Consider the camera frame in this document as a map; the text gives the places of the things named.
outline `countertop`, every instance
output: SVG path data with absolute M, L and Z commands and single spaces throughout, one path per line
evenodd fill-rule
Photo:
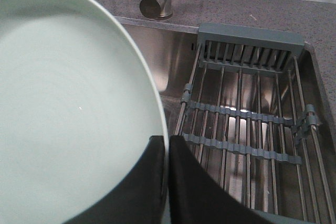
M 196 32 L 204 22 L 300 33 L 314 47 L 313 63 L 324 110 L 336 136 L 336 4 L 301 0 L 173 0 L 172 18 L 148 21 L 141 0 L 96 0 L 121 22 Z

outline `sink dish drainer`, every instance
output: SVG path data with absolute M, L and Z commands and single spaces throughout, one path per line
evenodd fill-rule
M 174 134 L 184 136 L 198 162 L 246 207 L 281 215 L 281 186 L 293 180 L 301 219 L 321 223 L 324 207 L 336 223 L 319 120 L 301 86 L 303 48 L 293 33 L 202 24 Z M 294 168 L 295 178 L 284 166 Z

